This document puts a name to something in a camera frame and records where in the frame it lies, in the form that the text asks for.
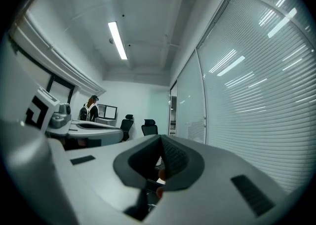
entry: window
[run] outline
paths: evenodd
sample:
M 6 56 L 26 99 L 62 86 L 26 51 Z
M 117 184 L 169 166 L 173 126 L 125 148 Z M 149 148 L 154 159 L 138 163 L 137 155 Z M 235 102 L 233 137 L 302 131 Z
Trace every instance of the window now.
M 34 60 L 13 39 L 11 45 L 16 52 L 17 60 L 23 69 L 61 103 L 70 103 L 75 86 L 58 77 L 43 65 Z

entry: glass wall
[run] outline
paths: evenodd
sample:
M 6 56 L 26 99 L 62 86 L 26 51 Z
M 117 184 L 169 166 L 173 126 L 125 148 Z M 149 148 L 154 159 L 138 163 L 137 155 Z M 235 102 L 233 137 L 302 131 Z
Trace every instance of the glass wall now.
M 201 69 L 194 52 L 178 79 L 176 136 L 205 143 L 205 101 Z
M 206 143 L 288 192 L 310 178 L 316 159 L 314 27 L 301 0 L 228 0 L 198 49 Z

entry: window frame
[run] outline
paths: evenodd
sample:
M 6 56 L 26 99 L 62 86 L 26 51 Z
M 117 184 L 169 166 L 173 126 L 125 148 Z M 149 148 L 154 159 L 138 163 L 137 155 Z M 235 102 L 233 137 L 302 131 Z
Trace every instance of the window frame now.
M 68 81 L 64 80 L 63 78 L 61 78 L 60 76 L 56 75 L 55 73 L 51 72 L 49 69 L 47 69 L 45 66 L 43 66 L 42 64 L 40 64 L 38 61 L 36 61 L 32 56 L 30 56 L 23 48 L 21 48 L 16 41 L 13 40 L 12 37 L 9 36 L 9 41 L 11 43 L 11 46 L 14 50 L 14 52 L 16 53 L 17 51 L 19 51 L 23 56 L 25 56 L 27 59 L 29 59 L 33 64 L 35 64 L 36 66 L 40 67 L 43 71 L 45 71 L 46 73 L 50 74 L 50 79 L 48 82 L 47 87 L 45 87 L 47 92 L 50 92 L 51 86 L 53 85 L 53 82 L 57 82 L 61 85 L 63 85 L 64 87 L 67 87 L 70 89 L 69 95 L 68 95 L 68 101 L 67 103 L 70 103 L 75 86 L 72 85 L 71 83 L 69 83 Z

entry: headrest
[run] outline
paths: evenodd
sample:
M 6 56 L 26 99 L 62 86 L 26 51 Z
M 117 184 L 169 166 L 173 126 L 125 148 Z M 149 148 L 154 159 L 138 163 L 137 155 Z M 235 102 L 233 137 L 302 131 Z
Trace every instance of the headrest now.
M 132 120 L 133 119 L 133 115 L 132 114 L 127 114 L 125 116 L 126 119 Z
M 155 124 L 156 122 L 154 120 L 151 120 L 151 119 L 145 120 L 145 126 L 152 126 Z

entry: black slot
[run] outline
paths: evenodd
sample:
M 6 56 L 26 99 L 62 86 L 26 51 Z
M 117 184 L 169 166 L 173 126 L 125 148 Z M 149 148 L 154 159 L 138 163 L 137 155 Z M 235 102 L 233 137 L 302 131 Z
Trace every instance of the black slot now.
M 91 160 L 94 160 L 95 157 L 94 156 L 83 156 L 83 157 L 78 157 L 78 158 L 74 158 L 74 159 L 70 159 L 70 162 L 73 164 L 73 165 L 76 165 L 76 164 L 81 164 L 81 163 L 86 163 L 88 161 L 91 161 Z
M 231 178 L 244 200 L 252 211 L 260 216 L 274 207 L 274 203 L 266 197 L 245 175 Z

